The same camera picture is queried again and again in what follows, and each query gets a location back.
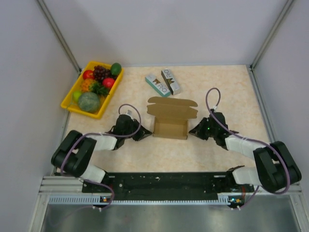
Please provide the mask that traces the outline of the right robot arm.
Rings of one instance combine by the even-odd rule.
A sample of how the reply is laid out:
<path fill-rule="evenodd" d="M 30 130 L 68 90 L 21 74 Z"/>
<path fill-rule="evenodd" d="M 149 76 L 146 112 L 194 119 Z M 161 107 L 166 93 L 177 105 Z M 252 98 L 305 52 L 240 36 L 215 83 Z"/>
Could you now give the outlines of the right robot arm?
<path fill-rule="evenodd" d="M 221 112 L 211 110 L 189 133 L 199 139 L 213 138 L 216 144 L 228 151 L 241 153 L 254 160 L 255 167 L 239 166 L 230 169 L 232 173 L 225 179 L 230 191 L 237 191 L 243 184 L 259 185 L 270 193 L 297 183 L 302 174 L 285 143 L 270 144 L 241 136 L 230 130 Z"/>

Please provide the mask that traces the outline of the brown cardboard box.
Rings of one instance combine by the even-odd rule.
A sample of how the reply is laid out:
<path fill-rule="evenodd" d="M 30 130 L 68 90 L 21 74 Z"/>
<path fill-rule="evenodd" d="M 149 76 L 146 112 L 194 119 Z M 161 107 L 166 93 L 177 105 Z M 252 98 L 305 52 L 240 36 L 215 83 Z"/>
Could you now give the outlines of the brown cardboard box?
<path fill-rule="evenodd" d="M 147 114 L 154 116 L 153 136 L 186 140 L 190 119 L 197 118 L 198 104 L 189 99 L 151 97 Z"/>

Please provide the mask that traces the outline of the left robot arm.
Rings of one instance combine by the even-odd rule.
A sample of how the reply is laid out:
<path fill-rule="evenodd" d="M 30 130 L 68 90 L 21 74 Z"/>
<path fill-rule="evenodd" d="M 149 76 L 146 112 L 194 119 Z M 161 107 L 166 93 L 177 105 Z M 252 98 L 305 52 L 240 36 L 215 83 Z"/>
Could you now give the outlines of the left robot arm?
<path fill-rule="evenodd" d="M 83 136 L 71 130 L 54 152 L 51 164 L 68 175 L 92 181 L 94 188 L 103 192 L 110 183 L 105 170 L 89 164 L 93 152 L 117 150 L 127 138 L 140 141 L 150 135 L 152 132 L 129 113 L 120 114 L 116 124 L 104 134 L 90 133 Z"/>

